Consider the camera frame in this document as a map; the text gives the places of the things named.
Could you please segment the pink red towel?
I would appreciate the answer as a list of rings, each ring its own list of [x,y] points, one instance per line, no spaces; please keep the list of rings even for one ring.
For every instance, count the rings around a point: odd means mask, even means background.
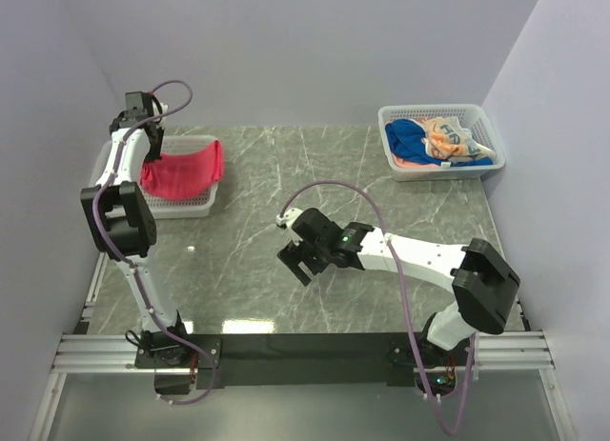
[[[224,176],[223,147],[214,140],[205,149],[189,154],[163,154],[146,162],[140,185],[144,192],[165,200],[195,198]]]

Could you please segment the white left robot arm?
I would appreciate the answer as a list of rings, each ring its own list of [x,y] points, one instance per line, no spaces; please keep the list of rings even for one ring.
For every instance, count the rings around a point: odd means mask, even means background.
[[[154,264],[156,223],[138,184],[144,163],[160,158],[167,108],[144,91],[128,92],[125,104],[110,125],[106,166],[93,186],[81,190],[80,202],[95,246],[124,274],[141,315],[142,332],[125,334],[137,347],[137,362],[179,367],[192,358],[192,343],[161,289]]]

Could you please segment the aluminium rail frame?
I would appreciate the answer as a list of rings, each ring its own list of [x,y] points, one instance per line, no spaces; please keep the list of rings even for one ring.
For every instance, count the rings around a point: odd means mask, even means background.
[[[69,374],[135,372],[135,357],[135,346],[120,335],[64,335],[55,353],[29,439],[48,438]],[[538,370],[559,439],[578,438],[541,331],[509,331],[499,336],[482,333],[476,340],[475,359],[475,372]]]

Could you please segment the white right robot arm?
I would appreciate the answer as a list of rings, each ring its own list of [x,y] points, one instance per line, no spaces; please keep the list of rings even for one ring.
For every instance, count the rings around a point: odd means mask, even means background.
[[[417,351],[427,368],[442,365],[472,334],[504,333],[520,279],[489,242],[444,245],[384,232],[351,222],[340,227],[320,210],[291,208],[275,219],[289,234],[278,259],[308,285],[329,266],[387,271],[438,286],[453,302],[434,313],[416,333]]]

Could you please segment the peach orange towel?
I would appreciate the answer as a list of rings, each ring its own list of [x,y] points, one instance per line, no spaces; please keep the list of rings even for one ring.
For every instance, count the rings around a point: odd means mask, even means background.
[[[436,164],[412,162],[396,156],[393,156],[393,162],[402,169],[433,169],[437,167]]]

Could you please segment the beige patterned towel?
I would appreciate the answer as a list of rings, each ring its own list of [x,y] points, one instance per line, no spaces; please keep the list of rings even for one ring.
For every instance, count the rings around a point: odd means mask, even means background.
[[[430,158],[452,165],[492,164],[496,159],[496,153],[478,143],[455,116],[421,119],[418,123],[424,131],[421,142],[425,154]]]

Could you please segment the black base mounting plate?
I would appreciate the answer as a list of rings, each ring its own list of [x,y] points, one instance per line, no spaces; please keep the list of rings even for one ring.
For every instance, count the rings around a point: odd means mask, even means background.
[[[189,334],[127,331],[134,366],[164,396],[226,387],[366,384],[420,387],[404,332]]]

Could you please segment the blue towel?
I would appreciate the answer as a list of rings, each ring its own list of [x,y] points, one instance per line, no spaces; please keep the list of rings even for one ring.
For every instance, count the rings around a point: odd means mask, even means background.
[[[452,165],[448,162],[442,162],[428,157],[425,154],[423,144],[421,142],[424,131],[418,121],[421,119],[397,119],[385,125],[385,132],[388,139],[388,144],[391,153],[408,161],[418,163],[436,164],[437,166],[448,167],[465,167],[465,166],[489,166],[492,164],[477,163],[474,164],[456,164]]]

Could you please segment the white basket with towels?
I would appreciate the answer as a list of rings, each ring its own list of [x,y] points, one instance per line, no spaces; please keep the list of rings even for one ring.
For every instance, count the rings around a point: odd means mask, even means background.
[[[386,106],[377,118],[396,181],[480,178],[506,163],[491,122],[477,105]]]

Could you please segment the empty white plastic basket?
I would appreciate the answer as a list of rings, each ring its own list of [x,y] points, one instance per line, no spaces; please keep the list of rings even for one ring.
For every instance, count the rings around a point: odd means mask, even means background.
[[[144,131],[120,130],[103,147],[97,174],[80,192],[93,226],[205,217],[224,175],[223,148],[210,135],[171,136],[154,147]]]

